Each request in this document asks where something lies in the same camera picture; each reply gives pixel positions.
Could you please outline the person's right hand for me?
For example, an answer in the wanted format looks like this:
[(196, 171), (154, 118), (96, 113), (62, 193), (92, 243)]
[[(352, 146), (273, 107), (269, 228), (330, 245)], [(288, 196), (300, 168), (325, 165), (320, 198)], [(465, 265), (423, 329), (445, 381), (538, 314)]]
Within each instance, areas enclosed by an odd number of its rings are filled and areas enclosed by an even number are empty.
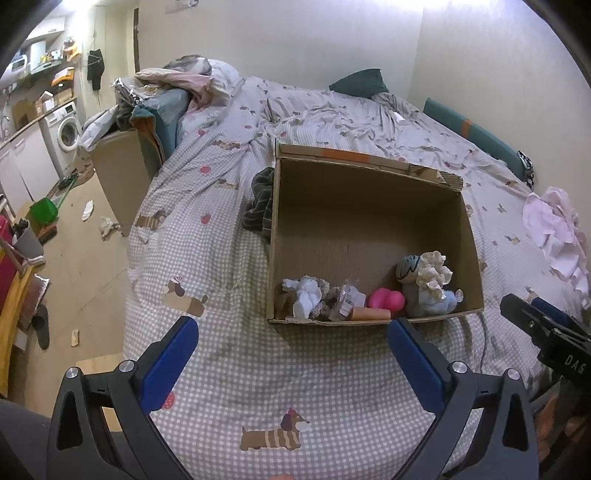
[(589, 416), (559, 419), (560, 394), (552, 394), (536, 419), (538, 461), (542, 463), (551, 453), (558, 436), (563, 433), (570, 444), (576, 445), (589, 426)]

